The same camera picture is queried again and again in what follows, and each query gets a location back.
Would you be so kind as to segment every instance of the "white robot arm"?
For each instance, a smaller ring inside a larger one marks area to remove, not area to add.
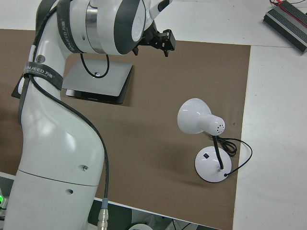
[[[71,53],[137,55],[138,45],[161,49],[167,56],[175,39],[170,30],[159,33],[154,18],[170,2],[42,0],[19,87],[24,146],[4,230],[93,228],[87,218],[106,148],[92,123],[60,101],[66,58]],[[107,227],[104,201],[101,230]]]

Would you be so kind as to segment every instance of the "lamp head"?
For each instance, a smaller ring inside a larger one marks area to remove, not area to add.
[[[184,102],[179,109],[177,123],[181,131],[187,134],[206,132],[218,136],[225,130],[224,120],[212,115],[208,105],[198,98]]]

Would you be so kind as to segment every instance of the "cable connector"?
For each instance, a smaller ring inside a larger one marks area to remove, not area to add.
[[[106,230],[107,229],[107,221],[109,219],[109,212],[107,209],[108,200],[104,198],[102,200],[102,206],[98,216],[98,224],[97,230]]]

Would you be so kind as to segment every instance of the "brown paper sheet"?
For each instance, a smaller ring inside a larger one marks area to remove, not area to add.
[[[11,97],[28,59],[34,31],[0,30],[0,171],[16,174],[22,153],[19,100]],[[218,184],[202,180],[194,168],[197,153],[212,146],[205,134],[187,135],[177,112],[200,98],[222,117],[222,137],[240,138],[248,75],[249,46],[178,42],[165,58],[140,47],[137,57],[111,56],[133,63],[123,105],[69,98],[62,100],[88,117],[101,132],[110,161],[109,200],[218,229],[232,229],[236,173]],[[66,73],[78,55],[72,55]],[[104,59],[104,55],[85,55]],[[233,168],[238,154],[231,159]],[[97,197],[104,191],[104,175]]]

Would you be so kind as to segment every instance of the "round white base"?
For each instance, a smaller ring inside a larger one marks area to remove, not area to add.
[[[129,230],[153,230],[151,227],[149,227],[146,224],[136,224],[133,225]]]
[[[231,160],[229,155],[219,148],[220,156],[223,162],[224,169],[220,170],[220,163],[216,157],[215,148],[213,146],[205,147],[196,156],[195,168],[198,175],[205,181],[217,183],[228,176],[225,173],[231,171]]]

